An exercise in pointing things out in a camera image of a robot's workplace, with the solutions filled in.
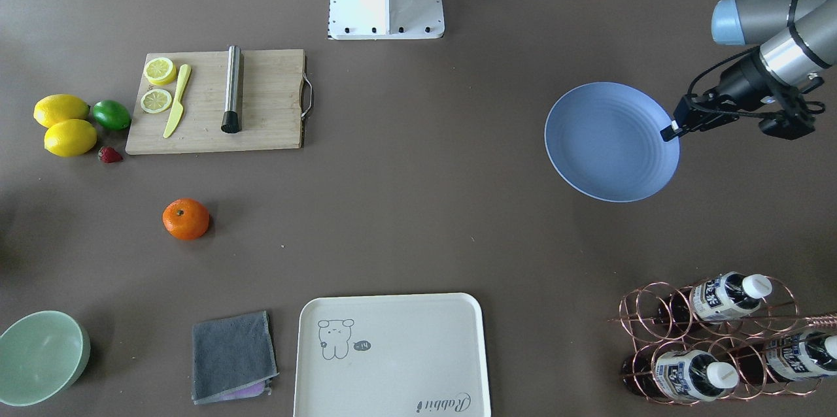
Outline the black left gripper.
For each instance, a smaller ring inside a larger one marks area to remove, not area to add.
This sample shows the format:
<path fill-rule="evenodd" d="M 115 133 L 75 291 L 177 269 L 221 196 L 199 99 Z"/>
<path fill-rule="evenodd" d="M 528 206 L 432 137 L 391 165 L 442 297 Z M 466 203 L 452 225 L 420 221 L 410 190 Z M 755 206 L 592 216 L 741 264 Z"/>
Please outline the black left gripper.
<path fill-rule="evenodd" d="M 730 66 L 721 73 L 717 86 L 694 92 L 702 78 L 722 65 Z M 768 72 L 756 51 L 743 51 L 693 78 L 675 108 L 674 119 L 660 130 L 660 136 L 672 142 L 691 132 L 756 118 L 766 136 L 795 140 L 814 132 L 816 117 L 826 110 L 824 103 L 804 98 L 822 84 L 824 80 L 816 76 L 802 88 L 788 86 Z"/>

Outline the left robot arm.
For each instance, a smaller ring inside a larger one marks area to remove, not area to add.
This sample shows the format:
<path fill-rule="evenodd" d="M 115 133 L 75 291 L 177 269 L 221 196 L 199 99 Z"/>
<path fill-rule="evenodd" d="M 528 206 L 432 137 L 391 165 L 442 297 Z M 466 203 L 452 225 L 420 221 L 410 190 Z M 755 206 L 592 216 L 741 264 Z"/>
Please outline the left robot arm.
<path fill-rule="evenodd" d="M 711 23 L 717 44 L 749 45 L 721 63 L 719 83 L 704 93 L 689 88 L 664 142 L 708 131 L 742 117 L 759 119 L 762 133 L 795 140 L 814 130 L 825 109 L 804 96 L 835 66 L 836 0 L 721 0 Z"/>

